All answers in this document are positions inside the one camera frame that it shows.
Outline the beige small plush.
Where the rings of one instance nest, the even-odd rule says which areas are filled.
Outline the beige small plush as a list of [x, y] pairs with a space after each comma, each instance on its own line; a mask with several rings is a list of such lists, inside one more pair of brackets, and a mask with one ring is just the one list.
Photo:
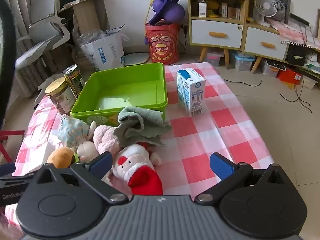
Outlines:
[[79, 156], [79, 161], [82, 163], [89, 163], [99, 156], [99, 152], [91, 141], [81, 143], [77, 148], [77, 154]]

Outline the pink plush toy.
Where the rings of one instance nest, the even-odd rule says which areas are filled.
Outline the pink plush toy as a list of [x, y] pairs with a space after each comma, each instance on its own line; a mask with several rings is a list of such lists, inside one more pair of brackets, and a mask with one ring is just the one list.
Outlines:
[[115, 127], [99, 125], [94, 130], [93, 142], [99, 154], [110, 152], [112, 155], [116, 155], [120, 152], [118, 138], [114, 135], [115, 129]]

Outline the santa claus plush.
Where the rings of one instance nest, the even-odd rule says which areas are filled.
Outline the santa claus plush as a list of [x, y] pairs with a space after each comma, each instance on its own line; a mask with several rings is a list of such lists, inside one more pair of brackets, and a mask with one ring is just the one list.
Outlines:
[[112, 172], [128, 185], [133, 195], [160, 196], [163, 186], [155, 167], [161, 164], [156, 152], [147, 150], [144, 145], [133, 144], [116, 155]]

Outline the hamburger plush toy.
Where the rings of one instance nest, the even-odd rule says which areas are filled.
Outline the hamburger plush toy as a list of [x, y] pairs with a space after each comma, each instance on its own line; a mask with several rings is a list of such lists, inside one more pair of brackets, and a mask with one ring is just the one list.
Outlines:
[[68, 168], [74, 161], [74, 151], [67, 147], [57, 148], [47, 159], [47, 163], [53, 164], [56, 168]]

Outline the doll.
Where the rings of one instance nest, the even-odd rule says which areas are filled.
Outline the doll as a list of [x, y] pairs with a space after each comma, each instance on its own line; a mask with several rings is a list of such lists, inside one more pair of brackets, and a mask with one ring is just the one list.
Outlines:
[[87, 124], [80, 119], [63, 115], [61, 117], [57, 137], [66, 147], [78, 147], [80, 144], [89, 141], [93, 137], [96, 127], [97, 123], [95, 121]]

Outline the grey green towel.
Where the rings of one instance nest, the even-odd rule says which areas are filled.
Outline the grey green towel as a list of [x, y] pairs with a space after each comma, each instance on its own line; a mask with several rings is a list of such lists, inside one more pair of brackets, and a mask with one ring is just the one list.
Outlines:
[[117, 137], [121, 147], [139, 142], [162, 146], [161, 136], [172, 129], [162, 115], [162, 112], [156, 110], [125, 107], [118, 114], [119, 125], [114, 129], [113, 135]]

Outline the white cloth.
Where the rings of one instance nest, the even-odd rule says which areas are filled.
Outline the white cloth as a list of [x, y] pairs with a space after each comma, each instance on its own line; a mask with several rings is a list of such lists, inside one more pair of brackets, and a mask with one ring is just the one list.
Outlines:
[[124, 98], [102, 98], [99, 102], [99, 110], [116, 109], [132, 106], [129, 99]]

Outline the pink checkered tablecloth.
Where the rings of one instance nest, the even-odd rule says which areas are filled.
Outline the pink checkered tablecloth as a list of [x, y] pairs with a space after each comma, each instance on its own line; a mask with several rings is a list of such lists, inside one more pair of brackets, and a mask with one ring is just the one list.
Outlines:
[[[202, 113], [190, 118], [177, 103], [177, 71], [193, 68], [206, 80]], [[209, 166], [218, 152], [229, 160], [267, 168], [273, 159], [242, 105], [209, 63], [166, 66], [168, 105], [165, 118], [172, 130], [163, 135], [164, 147], [150, 148], [162, 160], [157, 173], [166, 195], [189, 194], [192, 198], [220, 180]], [[61, 147], [57, 129], [61, 115], [44, 96], [33, 113], [16, 158], [13, 176], [24, 175], [43, 164], [45, 149]]]

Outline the black left-hand gripper tool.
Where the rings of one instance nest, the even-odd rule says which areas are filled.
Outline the black left-hand gripper tool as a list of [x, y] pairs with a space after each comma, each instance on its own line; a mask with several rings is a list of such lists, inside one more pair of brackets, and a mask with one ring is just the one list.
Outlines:
[[0, 178], [0, 206], [17, 204], [25, 189], [35, 176], [36, 172], [27, 173], [23, 176], [11, 176], [16, 170], [14, 163], [1, 165]]

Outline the gold lid glass jar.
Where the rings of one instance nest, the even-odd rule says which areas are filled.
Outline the gold lid glass jar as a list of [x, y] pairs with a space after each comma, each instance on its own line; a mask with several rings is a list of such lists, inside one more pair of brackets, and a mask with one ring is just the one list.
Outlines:
[[45, 94], [61, 115], [68, 115], [76, 102], [76, 97], [64, 76], [53, 81], [45, 89]]

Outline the blue white milk carton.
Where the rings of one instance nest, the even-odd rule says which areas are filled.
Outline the blue white milk carton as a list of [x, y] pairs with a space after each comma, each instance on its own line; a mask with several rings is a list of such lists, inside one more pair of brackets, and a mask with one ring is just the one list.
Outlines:
[[205, 79], [193, 68], [177, 71], [178, 104], [190, 116], [202, 113]]

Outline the blue lid storage box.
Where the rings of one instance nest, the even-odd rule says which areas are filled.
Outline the blue lid storage box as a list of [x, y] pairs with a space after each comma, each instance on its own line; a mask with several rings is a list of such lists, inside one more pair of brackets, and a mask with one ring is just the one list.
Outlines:
[[237, 71], [249, 72], [255, 57], [233, 50], [230, 52], [230, 63]]

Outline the red chips bucket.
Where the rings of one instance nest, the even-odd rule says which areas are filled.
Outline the red chips bucket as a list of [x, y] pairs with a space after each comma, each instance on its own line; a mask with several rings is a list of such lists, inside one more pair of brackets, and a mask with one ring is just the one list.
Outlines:
[[160, 21], [145, 25], [145, 42], [149, 46], [152, 62], [171, 65], [179, 61], [178, 32], [180, 25]]

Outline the wooden cabinet with drawers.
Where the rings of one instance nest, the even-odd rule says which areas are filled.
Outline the wooden cabinet with drawers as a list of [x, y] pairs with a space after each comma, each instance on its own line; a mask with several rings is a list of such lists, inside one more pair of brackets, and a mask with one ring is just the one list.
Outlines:
[[248, 23], [250, 0], [188, 0], [189, 42], [201, 47], [199, 61], [208, 49], [221, 48], [225, 63], [237, 50], [253, 55], [257, 69], [263, 58], [285, 61], [288, 45], [281, 42], [279, 31], [257, 22]]

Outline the purple bounce ball toy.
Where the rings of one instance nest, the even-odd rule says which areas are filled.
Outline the purple bounce ball toy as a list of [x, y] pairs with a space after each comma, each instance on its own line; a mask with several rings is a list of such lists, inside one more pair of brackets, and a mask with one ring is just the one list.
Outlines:
[[185, 17], [185, 9], [178, 2], [180, 0], [151, 0], [151, 9], [155, 13], [148, 21], [149, 25], [156, 25], [161, 20], [169, 23], [179, 23]]

